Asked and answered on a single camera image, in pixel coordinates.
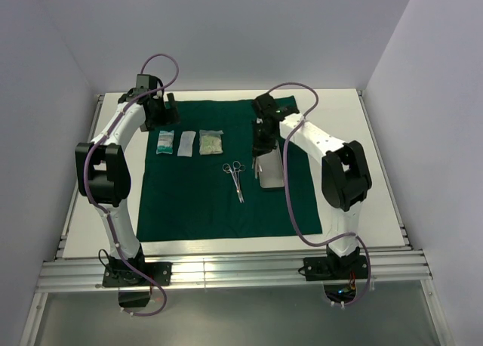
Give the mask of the white sachet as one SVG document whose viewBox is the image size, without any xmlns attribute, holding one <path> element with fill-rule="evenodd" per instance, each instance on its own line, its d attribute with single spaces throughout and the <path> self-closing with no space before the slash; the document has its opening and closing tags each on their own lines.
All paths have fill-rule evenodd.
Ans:
<svg viewBox="0 0 483 346">
<path fill-rule="evenodd" d="M 195 131 L 183 131 L 180 136 L 180 143 L 177 155 L 181 157 L 191 157 L 195 140 Z"/>
</svg>

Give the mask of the metal surgical kit tray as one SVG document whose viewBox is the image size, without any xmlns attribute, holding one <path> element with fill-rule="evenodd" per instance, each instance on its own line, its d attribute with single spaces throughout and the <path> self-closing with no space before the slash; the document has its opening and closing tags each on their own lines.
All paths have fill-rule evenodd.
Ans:
<svg viewBox="0 0 483 346">
<path fill-rule="evenodd" d="M 260 187 L 264 190 L 281 189 L 284 187 L 284 170 L 278 141 L 270 153 L 258 156 L 262 168 Z"/>
</svg>

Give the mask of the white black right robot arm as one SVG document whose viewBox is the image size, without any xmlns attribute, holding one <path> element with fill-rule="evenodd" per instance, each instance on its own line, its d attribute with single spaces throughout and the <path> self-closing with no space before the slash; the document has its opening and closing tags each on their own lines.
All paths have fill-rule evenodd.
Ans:
<svg viewBox="0 0 483 346">
<path fill-rule="evenodd" d="M 371 276 L 368 250 L 358 238 L 361 204 L 372 187 L 363 146 L 345 142 L 307 120 L 297 107 L 280 107 L 270 94 L 251 104 L 256 179 L 271 188 L 288 182 L 288 145 L 294 144 L 321 166 L 321 192 L 331 206 L 331 227 L 323 246 L 326 256 L 305 261 L 307 280 L 368 279 Z"/>
</svg>

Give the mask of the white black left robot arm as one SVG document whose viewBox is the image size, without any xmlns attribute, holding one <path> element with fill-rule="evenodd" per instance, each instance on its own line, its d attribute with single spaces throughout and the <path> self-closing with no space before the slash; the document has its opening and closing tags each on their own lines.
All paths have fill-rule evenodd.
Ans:
<svg viewBox="0 0 483 346">
<path fill-rule="evenodd" d="M 170 282 L 170 263 L 148 263 L 128 211 L 131 176 L 125 150 L 137 131 L 178 122 L 172 94 L 161 79 L 141 73 L 119 99 L 105 128 L 75 148 L 78 190 L 99 213 L 109 240 L 104 287 L 162 285 Z"/>
</svg>

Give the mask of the dark green surgical cloth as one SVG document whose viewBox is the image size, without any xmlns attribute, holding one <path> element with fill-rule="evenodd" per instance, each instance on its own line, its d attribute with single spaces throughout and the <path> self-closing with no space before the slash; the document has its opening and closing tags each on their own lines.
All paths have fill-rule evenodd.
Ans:
<svg viewBox="0 0 483 346">
<path fill-rule="evenodd" d="M 250 100 L 180 101 L 174 146 L 183 131 L 222 130 L 223 153 L 202 156 L 199 143 L 191 157 L 156 154 L 158 130 L 149 133 L 137 221 L 141 242 L 293 236 L 283 189 L 264 190 L 254 177 Z M 240 203 L 225 163 L 245 165 Z"/>
</svg>

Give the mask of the green white gauze bag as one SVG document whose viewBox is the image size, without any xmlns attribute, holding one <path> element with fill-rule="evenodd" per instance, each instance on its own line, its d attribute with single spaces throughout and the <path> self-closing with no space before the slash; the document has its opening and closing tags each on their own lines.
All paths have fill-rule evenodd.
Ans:
<svg viewBox="0 0 483 346">
<path fill-rule="evenodd" d="M 199 131 L 199 154 L 202 156 L 218 155 L 223 153 L 222 130 Z"/>
</svg>

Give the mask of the steel tweezers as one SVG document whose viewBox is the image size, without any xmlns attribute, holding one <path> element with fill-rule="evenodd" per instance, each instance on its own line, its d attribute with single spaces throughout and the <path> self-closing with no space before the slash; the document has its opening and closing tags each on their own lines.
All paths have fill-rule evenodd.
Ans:
<svg viewBox="0 0 483 346">
<path fill-rule="evenodd" d="M 263 171 L 261 166 L 260 166 L 260 160 L 259 160 L 259 157 L 256 156 L 254 157 L 254 161 L 253 161 L 253 166 L 252 166 L 253 170 L 254 170 L 254 177 L 258 180 L 261 179 L 261 172 Z"/>
</svg>

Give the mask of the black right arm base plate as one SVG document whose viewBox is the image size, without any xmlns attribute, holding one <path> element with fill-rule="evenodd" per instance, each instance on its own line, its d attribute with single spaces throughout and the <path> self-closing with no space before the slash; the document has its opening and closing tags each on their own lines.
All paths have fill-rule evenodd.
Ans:
<svg viewBox="0 0 483 346">
<path fill-rule="evenodd" d="M 368 278 L 369 266 L 366 257 L 339 258 L 337 256 L 307 257 L 297 271 L 306 281 L 357 280 Z"/>
</svg>

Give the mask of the white gauze packet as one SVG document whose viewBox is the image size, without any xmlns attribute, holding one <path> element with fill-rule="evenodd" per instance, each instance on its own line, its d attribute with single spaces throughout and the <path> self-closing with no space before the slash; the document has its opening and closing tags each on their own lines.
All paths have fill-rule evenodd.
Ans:
<svg viewBox="0 0 483 346">
<path fill-rule="evenodd" d="M 174 146 L 174 130 L 164 131 L 161 130 L 158 133 L 158 142 L 156 145 L 156 154 L 168 154 L 173 153 Z"/>
</svg>

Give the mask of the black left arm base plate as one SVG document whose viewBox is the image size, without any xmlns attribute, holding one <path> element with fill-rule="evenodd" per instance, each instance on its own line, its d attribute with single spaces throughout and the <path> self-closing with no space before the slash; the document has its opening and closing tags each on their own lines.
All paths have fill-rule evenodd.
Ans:
<svg viewBox="0 0 483 346">
<path fill-rule="evenodd" d="M 171 282 L 172 265 L 171 262 L 145 263 L 141 271 L 160 286 L 168 286 Z M 103 288 L 129 286 L 153 286 L 153 284 L 138 273 L 133 272 L 122 262 L 105 269 L 102 281 Z"/>
</svg>

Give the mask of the steel surgical scissors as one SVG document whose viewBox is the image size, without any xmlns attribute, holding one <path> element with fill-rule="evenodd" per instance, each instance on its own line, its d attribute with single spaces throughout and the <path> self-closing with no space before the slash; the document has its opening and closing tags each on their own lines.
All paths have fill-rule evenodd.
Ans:
<svg viewBox="0 0 483 346">
<path fill-rule="evenodd" d="M 227 174 L 230 174 L 231 177 L 232 177 L 232 180 L 234 182 L 234 185 L 235 185 L 235 191 L 236 191 L 236 182 L 235 182 L 235 175 L 233 174 L 233 170 L 232 170 L 232 164 L 229 164 L 229 163 L 225 163 L 223 165 L 223 171 Z"/>
</svg>

